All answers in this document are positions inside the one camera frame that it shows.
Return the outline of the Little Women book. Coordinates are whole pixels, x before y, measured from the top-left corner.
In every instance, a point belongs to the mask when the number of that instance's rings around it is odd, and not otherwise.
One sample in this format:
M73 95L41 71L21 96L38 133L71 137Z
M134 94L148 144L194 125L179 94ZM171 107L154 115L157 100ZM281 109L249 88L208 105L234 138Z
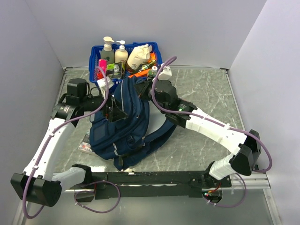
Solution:
M93 156L97 157L97 154L95 152L93 152L92 149L91 149L89 133L85 134L83 140L81 141L81 143L78 146L78 150L82 153L86 153L86 154L93 155Z

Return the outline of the navy blue student backpack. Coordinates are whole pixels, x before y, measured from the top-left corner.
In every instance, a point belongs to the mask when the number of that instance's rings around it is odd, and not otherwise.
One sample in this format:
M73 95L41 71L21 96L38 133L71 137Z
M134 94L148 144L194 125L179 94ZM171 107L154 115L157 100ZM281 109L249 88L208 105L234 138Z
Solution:
M143 81L142 78L125 78L114 91L121 110L128 115L126 119L110 122L98 111L90 128L92 151L102 159L112 159L119 171L135 166L158 150L176 129L175 124L163 119L155 131L147 133L151 124L150 104L141 100L135 90L135 85Z

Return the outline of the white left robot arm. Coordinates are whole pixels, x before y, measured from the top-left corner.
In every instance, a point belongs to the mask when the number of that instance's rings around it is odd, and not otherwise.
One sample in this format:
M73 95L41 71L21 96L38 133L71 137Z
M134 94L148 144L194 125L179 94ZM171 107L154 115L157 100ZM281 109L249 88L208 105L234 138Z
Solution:
M63 150L69 136L75 130L80 119L96 112L103 112L109 120L115 121L118 116L126 117L126 113L117 107L116 100L110 95L113 87L110 78L97 80L97 96L92 95L85 79L71 79L67 84L67 92L61 96L53 108L47 132L32 160L22 173L14 173L11 185L22 200L42 206L54 206L61 193L79 185L88 188L93 182L89 166L75 164L65 172L54 173L56 161Z

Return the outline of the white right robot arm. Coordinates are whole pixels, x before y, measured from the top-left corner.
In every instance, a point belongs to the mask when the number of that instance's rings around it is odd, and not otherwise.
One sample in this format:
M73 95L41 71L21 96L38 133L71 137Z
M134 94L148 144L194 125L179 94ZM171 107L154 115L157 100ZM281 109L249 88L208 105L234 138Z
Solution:
M212 162L206 169L205 183L216 186L224 177L239 173L250 176L255 170L261 154L259 133L246 132L218 121L191 102L178 97L177 90L168 80L145 80L135 85L138 96L152 101L175 125L198 132L225 147L230 154L219 161Z

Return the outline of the orange package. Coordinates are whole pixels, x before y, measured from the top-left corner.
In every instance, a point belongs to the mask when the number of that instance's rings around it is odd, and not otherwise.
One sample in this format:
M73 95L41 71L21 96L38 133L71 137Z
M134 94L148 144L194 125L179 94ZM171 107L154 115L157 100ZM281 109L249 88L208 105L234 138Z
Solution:
M150 69L147 69L147 70L138 72L136 74L129 75L128 78L131 78L131 77L134 77L134 76L135 77L146 77L149 71L150 71Z

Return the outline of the green glass bottle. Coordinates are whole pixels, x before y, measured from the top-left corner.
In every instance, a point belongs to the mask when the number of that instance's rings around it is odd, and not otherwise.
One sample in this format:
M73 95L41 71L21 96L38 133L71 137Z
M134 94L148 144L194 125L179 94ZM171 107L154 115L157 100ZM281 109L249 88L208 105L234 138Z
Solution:
M142 65L141 69L139 70L139 72L141 71L145 71L147 69L150 69L152 66L156 65L156 60L151 60L150 62L148 62L147 64Z

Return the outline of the pink box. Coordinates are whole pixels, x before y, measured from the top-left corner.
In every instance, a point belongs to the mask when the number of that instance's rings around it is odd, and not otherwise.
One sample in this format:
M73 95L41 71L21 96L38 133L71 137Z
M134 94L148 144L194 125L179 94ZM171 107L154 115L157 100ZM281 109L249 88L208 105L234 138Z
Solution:
M104 59L99 59L97 65L95 67L95 80L96 81L104 78L104 76L106 75L106 69L107 69L107 61Z

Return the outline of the black green box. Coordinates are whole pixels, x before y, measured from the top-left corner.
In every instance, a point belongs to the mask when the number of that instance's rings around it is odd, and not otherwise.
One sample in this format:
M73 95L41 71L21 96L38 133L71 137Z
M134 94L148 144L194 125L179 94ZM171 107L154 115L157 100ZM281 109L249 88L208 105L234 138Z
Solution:
M122 62L108 64L106 67L106 76L110 79L122 79L125 75L125 67Z

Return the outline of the beige cloth sack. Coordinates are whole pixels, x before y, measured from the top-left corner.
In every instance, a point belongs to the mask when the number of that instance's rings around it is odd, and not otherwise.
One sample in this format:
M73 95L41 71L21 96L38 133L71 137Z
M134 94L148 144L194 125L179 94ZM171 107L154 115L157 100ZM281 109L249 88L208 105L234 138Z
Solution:
M149 44L134 47L127 59L127 70L135 71L140 65L146 64L150 59L151 51L152 46Z

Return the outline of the grey pump bottle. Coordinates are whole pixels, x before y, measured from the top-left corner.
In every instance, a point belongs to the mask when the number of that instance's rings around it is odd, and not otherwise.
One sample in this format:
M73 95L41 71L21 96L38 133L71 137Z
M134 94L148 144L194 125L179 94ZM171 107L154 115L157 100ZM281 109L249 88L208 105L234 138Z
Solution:
M107 64L113 64L115 62L115 54L112 49L114 40L109 36L104 37L103 40L105 44L100 53L101 59L106 60Z

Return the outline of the cream pump lotion bottle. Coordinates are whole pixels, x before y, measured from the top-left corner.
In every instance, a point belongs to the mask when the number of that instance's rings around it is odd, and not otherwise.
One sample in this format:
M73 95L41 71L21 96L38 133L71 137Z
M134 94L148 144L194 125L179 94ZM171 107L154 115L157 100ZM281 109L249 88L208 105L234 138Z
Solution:
M123 63L126 64L126 61L128 59L128 52L125 49L125 41L120 40L117 41L117 43L120 44L119 48L115 51L115 63Z

